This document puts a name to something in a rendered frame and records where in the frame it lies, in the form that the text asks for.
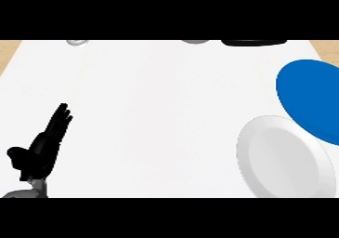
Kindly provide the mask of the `blue plate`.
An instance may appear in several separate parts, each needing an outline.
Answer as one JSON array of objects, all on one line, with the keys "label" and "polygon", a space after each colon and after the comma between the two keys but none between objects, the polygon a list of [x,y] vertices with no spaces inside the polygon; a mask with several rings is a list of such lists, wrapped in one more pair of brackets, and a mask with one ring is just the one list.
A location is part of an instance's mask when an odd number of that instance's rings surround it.
[{"label": "blue plate", "polygon": [[339,68],[313,59],[290,62],[277,73],[275,92],[296,124],[339,146]]}]

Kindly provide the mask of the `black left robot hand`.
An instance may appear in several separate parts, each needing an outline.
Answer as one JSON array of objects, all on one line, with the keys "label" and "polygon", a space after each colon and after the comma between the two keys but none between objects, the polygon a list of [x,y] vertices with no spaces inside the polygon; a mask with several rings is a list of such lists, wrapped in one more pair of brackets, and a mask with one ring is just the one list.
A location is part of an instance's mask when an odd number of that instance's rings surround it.
[{"label": "black left robot hand", "polygon": [[50,117],[45,130],[37,134],[29,147],[7,149],[12,168],[20,171],[20,181],[45,179],[50,175],[70,119],[67,104],[62,103]]}]

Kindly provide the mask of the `black flat object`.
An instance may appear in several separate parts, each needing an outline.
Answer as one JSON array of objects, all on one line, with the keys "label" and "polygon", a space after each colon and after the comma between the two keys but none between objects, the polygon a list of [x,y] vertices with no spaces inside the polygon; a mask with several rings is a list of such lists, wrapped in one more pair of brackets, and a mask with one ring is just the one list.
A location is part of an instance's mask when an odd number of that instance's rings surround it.
[{"label": "black flat object", "polygon": [[287,40],[221,40],[225,46],[274,46],[281,45]]}]

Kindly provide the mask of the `white plate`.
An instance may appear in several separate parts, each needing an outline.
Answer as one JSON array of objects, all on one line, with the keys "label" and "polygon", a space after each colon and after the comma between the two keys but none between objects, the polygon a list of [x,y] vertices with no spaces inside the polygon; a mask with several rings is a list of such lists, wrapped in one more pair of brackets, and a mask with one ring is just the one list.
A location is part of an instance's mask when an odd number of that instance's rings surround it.
[{"label": "white plate", "polygon": [[290,119],[259,116],[238,134],[235,158],[256,197],[333,197],[336,177],[327,152]]}]

